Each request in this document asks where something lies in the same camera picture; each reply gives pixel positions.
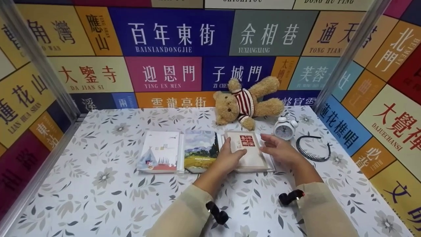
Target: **beige sleeve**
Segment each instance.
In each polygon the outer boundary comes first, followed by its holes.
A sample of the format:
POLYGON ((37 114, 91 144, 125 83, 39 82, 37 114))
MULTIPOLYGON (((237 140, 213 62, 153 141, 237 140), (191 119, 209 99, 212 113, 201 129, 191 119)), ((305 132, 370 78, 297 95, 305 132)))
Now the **beige sleeve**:
POLYGON ((211 195, 190 185, 158 218, 147 237, 199 236, 210 215, 205 206, 209 201, 213 201, 211 195))
POLYGON ((348 216, 324 183, 297 186, 304 197, 297 201, 308 237, 358 237, 348 216))

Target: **white alarm clock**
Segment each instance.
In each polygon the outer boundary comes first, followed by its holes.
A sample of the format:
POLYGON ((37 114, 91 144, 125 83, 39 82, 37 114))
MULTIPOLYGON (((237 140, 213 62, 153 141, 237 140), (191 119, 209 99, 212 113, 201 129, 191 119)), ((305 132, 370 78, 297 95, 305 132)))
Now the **white alarm clock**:
POLYGON ((286 114, 278 118, 273 133, 275 136, 288 141, 294 137, 297 127, 297 118, 293 115, 286 114))

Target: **white floral pattern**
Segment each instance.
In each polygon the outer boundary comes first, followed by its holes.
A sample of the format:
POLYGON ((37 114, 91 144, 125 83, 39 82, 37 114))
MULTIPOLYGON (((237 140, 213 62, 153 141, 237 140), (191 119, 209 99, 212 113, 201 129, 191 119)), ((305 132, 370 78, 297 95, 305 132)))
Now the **white floral pattern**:
MULTIPOLYGON (((300 118, 295 139, 302 135, 322 138, 303 142, 309 153, 325 154, 326 144, 331 145, 331 159, 312 164, 359 235, 411 236, 311 108, 285 110, 300 118)), ((186 173, 139 175, 136 160, 145 132, 242 130, 238 122, 216 126, 214 121, 213 108, 90 112, 8 236, 144 236, 197 178, 186 173)), ((272 133, 275 122, 273 117, 257 118, 256 133, 272 133)), ((282 207, 277 200, 292 187, 291 171, 281 167, 275 173, 230 174, 216 203, 231 218, 223 226, 209 221, 204 236, 305 236, 296 207, 282 207)))

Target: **floral tablecloth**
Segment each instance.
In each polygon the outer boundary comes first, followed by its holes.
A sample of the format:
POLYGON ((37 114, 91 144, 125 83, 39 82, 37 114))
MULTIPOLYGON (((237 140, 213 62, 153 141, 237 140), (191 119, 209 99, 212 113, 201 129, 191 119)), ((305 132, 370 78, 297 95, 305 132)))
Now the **floral tablecloth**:
MULTIPOLYGON (((331 144, 331 159, 313 164, 360 236, 412 236, 310 107, 288 107, 286 111, 299 120, 295 138, 322 137, 304 141, 309 153, 323 156, 326 144, 331 144)), ((214 120, 213 108, 90 112, 8 235, 144 236, 197 177, 139 175, 136 160, 145 132, 201 129, 222 134, 226 129, 241 130, 238 123, 219 127, 214 120)), ((258 119, 256 133, 271 133, 275 121, 258 119)), ((291 172, 282 167, 276 173, 229 175, 216 203, 231 218, 223 226, 209 221, 204 236, 305 236, 296 207, 281 207, 277 200, 293 185, 291 172)))

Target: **striped sweater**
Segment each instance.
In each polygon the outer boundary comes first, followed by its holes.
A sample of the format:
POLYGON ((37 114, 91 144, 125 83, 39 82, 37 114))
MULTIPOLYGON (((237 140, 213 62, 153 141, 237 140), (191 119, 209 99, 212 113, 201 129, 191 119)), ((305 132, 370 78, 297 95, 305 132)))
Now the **striped sweater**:
POLYGON ((246 89, 240 89, 234 91, 232 94, 237 99, 238 108, 240 109, 240 114, 238 116, 240 123, 248 117, 253 117, 254 104, 250 92, 246 89))

